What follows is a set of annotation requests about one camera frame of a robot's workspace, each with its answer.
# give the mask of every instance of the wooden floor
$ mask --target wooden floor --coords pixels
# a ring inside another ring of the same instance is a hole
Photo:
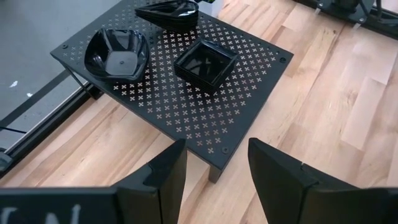
[[[397,1],[383,1],[398,11]],[[398,186],[398,41],[291,0],[228,1],[220,19],[295,54],[217,184],[188,156],[180,223],[266,223],[249,137],[358,187]],[[110,185],[172,140],[108,96],[90,100],[2,186]]]

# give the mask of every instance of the black serving dish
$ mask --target black serving dish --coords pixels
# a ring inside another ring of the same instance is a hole
[[[237,57],[237,53],[198,38],[174,61],[174,71],[193,86],[214,93],[233,71]]]
[[[192,30],[198,24],[199,6],[192,1],[167,1],[136,9],[136,16],[174,32]]]
[[[139,82],[148,61],[148,43],[136,30],[101,29],[85,54],[86,69],[104,82]]]

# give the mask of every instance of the perforated metal tabletop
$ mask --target perforated metal tabletop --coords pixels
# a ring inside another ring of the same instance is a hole
[[[203,13],[196,30],[184,34],[135,16],[134,8],[158,2],[121,1],[51,54],[164,134],[187,139],[189,150],[211,165],[210,179],[216,182],[293,55]],[[150,62],[143,81],[115,85],[88,73],[85,50],[100,28],[135,29],[146,36]],[[234,71],[214,95],[174,74],[174,60],[198,37],[238,53]]]

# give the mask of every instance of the black plastic bowl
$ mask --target black plastic bowl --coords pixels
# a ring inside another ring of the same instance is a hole
[[[87,46],[86,69],[103,82],[139,82],[149,61],[149,46],[135,30],[99,30]]]

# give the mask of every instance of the black plastic panel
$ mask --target black plastic panel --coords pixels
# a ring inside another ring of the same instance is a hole
[[[197,28],[184,34],[135,16],[136,7],[157,2],[120,2],[52,55],[166,135],[186,138],[193,153],[223,170],[293,55],[203,13]],[[136,29],[146,36],[150,62],[142,82],[103,83],[85,70],[85,49],[100,28]],[[214,95],[174,74],[174,60],[199,36],[238,53],[234,71]]]

